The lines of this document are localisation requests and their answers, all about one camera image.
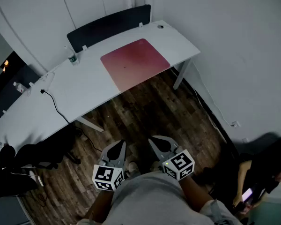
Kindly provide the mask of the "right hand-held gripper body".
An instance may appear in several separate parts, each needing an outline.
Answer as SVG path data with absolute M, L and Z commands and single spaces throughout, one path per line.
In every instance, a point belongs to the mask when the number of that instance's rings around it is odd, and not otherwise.
M 163 162 L 163 172 L 175 180 L 181 180 L 194 171 L 195 162 L 188 150 L 183 150 Z

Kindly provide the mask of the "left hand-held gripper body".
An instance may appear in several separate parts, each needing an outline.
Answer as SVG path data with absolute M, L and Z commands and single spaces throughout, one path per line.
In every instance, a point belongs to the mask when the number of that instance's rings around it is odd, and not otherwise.
M 112 166 L 110 162 L 100 159 L 94 165 L 92 181 L 97 189 L 116 191 L 125 180 L 124 166 Z

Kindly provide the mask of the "red desk mat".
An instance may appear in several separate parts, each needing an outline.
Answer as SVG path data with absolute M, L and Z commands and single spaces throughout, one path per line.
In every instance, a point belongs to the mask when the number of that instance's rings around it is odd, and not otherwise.
M 170 68 L 170 63 L 144 38 L 102 56 L 101 62 L 121 92 Z

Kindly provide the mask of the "person's right forearm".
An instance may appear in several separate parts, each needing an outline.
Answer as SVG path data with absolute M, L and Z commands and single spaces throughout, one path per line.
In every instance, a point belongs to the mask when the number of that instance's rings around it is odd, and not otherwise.
M 201 188 L 191 176 L 184 177 L 179 181 L 179 184 L 189 206 L 196 212 L 200 212 L 207 202 L 213 200 L 213 198 Z

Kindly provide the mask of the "person's left forearm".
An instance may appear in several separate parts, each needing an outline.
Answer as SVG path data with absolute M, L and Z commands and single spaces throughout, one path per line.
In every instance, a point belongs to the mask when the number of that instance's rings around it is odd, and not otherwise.
M 83 218 L 91 219 L 95 222 L 103 223 L 111 209 L 113 191 L 101 190 L 94 203 Z

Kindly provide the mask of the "person's right shoe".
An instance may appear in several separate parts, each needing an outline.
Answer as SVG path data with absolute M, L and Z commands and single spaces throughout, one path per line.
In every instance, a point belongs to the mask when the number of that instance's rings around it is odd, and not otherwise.
M 159 161 L 155 161 L 152 163 L 150 167 L 151 172 L 163 172 L 163 166 Z

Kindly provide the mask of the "person's shoe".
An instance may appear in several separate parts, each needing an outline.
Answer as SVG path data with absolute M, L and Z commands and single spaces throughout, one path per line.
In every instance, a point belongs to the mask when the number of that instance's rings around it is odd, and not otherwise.
M 151 172 L 163 172 L 163 166 L 159 161 L 155 161 L 152 163 L 150 167 Z
M 135 162 L 130 162 L 128 165 L 127 176 L 128 177 L 136 177 L 141 175 L 138 165 Z

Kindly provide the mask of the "person's left shoe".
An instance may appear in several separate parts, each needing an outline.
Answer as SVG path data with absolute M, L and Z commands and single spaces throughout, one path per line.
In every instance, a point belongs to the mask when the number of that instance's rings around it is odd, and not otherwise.
M 136 177 L 141 175 L 138 165 L 135 162 L 130 162 L 128 165 L 127 176 L 128 177 Z

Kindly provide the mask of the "white desk leg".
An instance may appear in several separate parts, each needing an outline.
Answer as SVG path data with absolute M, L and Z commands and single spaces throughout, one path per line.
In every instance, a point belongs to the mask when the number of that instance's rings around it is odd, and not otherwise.
M 96 124 L 92 119 L 90 119 L 89 117 L 87 117 L 86 115 L 80 116 L 78 118 L 76 118 L 76 120 L 98 132 L 103 132 L 104 129 L 99 126 L 98 124 Z
M 179 72 L 179 74 L 178 74 L 178 76 L 177 76 L 177 78 L 176 78 L 176 81 L 175 81 L 175 83 L 174 83 L 174 85 L 173 85 L 173 89 L 174 89 L 174 90 L 177 90 L 178 87 L 180 86 L 180 84 L 181 84 L 181 82 L 182 82 L 182 80 L 183 80 L 183 78 L 184 78 L 185 72 L 186 72 L 186 70 L 188 69 L 188 67 L 189 67 L 191 64 L 192 64 L 192 59 L 188 59 L 188 60 L 186 60 L 186 61 L 183 63 L 183 65 L 182 65 L 182 67 L 181 67 L 181 70 L 180 70 L 180 72 Z

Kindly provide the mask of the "person's grey shirt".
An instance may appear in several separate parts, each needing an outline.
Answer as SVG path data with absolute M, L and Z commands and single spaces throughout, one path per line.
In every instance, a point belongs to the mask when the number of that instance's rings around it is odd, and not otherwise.
M 162 172 L 131 177 L 114 192 L 103 223 L 82 218 L 76 225 L 242 225 L 213 199 L 200 212 L 188 204 L 179 181 Z

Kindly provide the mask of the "black office chair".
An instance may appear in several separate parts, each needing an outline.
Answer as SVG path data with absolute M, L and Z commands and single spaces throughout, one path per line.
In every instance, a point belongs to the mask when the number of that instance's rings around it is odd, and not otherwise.
M 64 156 L 79 164 L 80 160 L 74 158 L 71 150 L 81 134 L 69 125 L 44 141 L 24 145 L 18 152 L 10 145 L 4 146 L 0 151 L 0 198 L 37 189 L 36 178 L 23 173 L 25 166 L 48 170 L 58 168 Z

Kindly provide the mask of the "white floor power strip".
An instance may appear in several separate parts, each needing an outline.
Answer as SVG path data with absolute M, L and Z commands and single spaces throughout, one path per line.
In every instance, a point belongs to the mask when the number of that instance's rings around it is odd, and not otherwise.
M 37 183 L 37 185 L 44 187 L 40 176 L 36 175 L 32 170 L 29 171 L 29 176 Z

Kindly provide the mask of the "white desk power strip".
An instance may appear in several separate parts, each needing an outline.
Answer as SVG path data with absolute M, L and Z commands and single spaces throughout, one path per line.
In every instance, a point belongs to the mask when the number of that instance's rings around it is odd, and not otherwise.
M 54 76 L 55 76 L 54 72 L 48 72 L 47 74 L 40 77 L 39 81 L 43 81 L 43 82 L 49 81 L 49 82 L 51 82 L 53 80 Z

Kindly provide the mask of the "green label water bottle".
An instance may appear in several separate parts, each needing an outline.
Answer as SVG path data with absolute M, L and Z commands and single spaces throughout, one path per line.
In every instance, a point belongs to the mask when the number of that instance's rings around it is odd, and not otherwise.
M 79 64 L 79 60 L 78 60 L 77 56 L 75 55 L 75 53 L 69 52 L 67 57 L 73 66 L 76 66 Z

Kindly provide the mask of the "grey cabinet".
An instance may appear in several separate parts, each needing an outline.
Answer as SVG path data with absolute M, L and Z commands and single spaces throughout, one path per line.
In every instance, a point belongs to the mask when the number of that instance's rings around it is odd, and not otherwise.
M 16 197 L 0 198 L 0 225 L 31 225 Z

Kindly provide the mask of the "red label water bottle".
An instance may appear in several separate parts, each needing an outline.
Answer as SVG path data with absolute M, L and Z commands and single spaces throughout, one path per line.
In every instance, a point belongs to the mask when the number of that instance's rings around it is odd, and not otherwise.
M 14 82 L 13 85 L 15 86 L 16 90 L 22 94 L 27 90 L 27 88 L 19 82 Z

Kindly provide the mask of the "short dark desk partition panel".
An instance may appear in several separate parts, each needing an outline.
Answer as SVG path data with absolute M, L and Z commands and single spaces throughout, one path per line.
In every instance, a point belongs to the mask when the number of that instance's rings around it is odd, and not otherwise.
M 35 83 L 40 76 L 35 73 L 29 66 L 22 67 L 7 84 L 3 86 L 0 91 L 0 117 L 7 111 L 9 107 L 22 95 L 16 87 L 14 82 L 21 83 L 27 89 L 30 87 L 29 83 Z

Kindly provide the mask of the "long dark desk partition panel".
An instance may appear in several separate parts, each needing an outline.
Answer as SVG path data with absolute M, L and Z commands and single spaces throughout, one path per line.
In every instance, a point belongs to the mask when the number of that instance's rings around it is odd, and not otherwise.
M 151 6 L 143 5 L 102 17 L 67 34 L 76 53 L 119 33 L 150 23 Z

